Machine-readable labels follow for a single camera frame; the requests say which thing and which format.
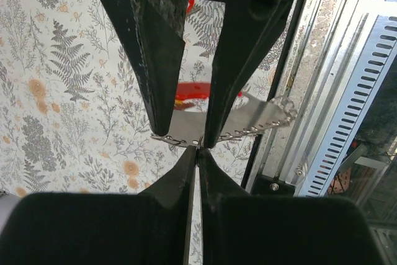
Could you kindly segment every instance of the black cable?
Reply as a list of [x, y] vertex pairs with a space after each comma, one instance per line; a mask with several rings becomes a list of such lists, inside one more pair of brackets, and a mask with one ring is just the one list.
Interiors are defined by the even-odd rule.
[[[291, 17], [290, 26], [289, 26], [287, 34], [285, 36], [283, 49], [281, 51], [280, 58], [279, 58], [279, 61], [277, 63], [277, 67], [275, 69], [275, 74], [274, 74], [274, 78], [273, 78], [273, 81], [272, 81], [272, 85], [271, 85], [270, 90], [269, 90], [269, 95], [267, 96], [267, 100], [268, 101], [271, 100], [273, 97], [275, 97], [275, 94], [276, 94], [276, 91], [277, 91], [277, 87], [278, 87], [278, 85], [280, 83], [281, 75], [283, 73], [285, 61], [287, 60], [287, 56], [288, 56], [288, 53], [290, 51], [290, 47], [291, 47], [291, 44], [292, 44], [293, 36], [294, 36], [295, 31], [297, 29], [297, 25], [298, 25], [298, 22], [299, 22], [300, 14], [301, 14], [301, 11], [303, 9], [304, 3], [305, 3], [305, 0], [297, 0], [297, 2], [295, 4], [295, 9], [294, 9], [294, 12], [293, 12], [292, 17]], [[256, 156], [257, 151], [259, 149], [259, 144], [261, 144], [261, 140], [262, 140], [262, 135], [258, 135], [255, 138], [254, 144], [252, 144], [251, 154], [249, 155], [247, 166], [246, 166], [246, 170], [245, 170], [244, 176], [243, 176], [243, 178], [241, 180], [241, 187], [242, 188], [246, 188], [246, 186], [247, 186], [248, 178], [249, 178], [249, 175], [251, 174], [252, 166], [254, 165], [255, 156]]]

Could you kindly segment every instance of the white floral surface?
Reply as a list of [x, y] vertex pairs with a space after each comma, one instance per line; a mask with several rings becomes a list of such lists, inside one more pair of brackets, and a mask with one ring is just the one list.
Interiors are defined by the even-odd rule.
[[[210, 80], [223, 13], [220, 3], [195, 2], [181, 81]], [[246, 86], [261, 99], [281, 46], [282, 38]], [[0, 190], [136, 193], [183, 152], [150, 139], [135, 76], [99, 0], [0, 0], [0, 85]], [[251, 144], [212, 151], [237, 182]], [[196, 208], [192, 264], [202, 263], [200, 239]]]

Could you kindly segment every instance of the botanical print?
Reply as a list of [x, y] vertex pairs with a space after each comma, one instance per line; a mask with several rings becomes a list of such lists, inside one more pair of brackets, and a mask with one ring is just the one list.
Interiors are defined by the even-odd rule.
[[[195, 0], [180, 81], [210, 81], [224, 13], [222, 3]], [[244, 91], [266, 99], [282, 45], [283, 38]], [[135, 74], [99, 0], [0, 0], [0, 85], [0, 191], [134, 194], [184, 152], [151, 138]], [[211, 150], [238, 183], [252, 142]], [[199, 207], [197, 181], [190, 264], [202, 264]]]

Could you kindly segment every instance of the bolt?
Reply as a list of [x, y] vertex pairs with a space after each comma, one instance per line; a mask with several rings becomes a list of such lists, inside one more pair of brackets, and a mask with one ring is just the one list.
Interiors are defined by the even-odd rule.
[[277, 191], [277, 190], [279, 189], [279, 185], [278, 185], [277, 183], [272, 183], [272, 184], [270, 185], [270, 189], [271, 189], [272, 191]]

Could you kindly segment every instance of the floral wallpaper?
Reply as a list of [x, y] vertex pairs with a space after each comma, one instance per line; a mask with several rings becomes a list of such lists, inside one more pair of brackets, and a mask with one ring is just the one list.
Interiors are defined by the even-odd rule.
[[[196, 0], [185, 23], [181, 81], [209, 81], [225, 7]], [[281, 38], [246, 90], [266, 99]], [[0, 190], [136, 193], [182, 148], [150, 138], [135, 75], [99, 0], [0, 0]], [[197, 103], [203, 109], [205, 103]], [[219, 143], [235, 181], [252, 139]], [[191, 264], [201, 264], [195, 196]]]

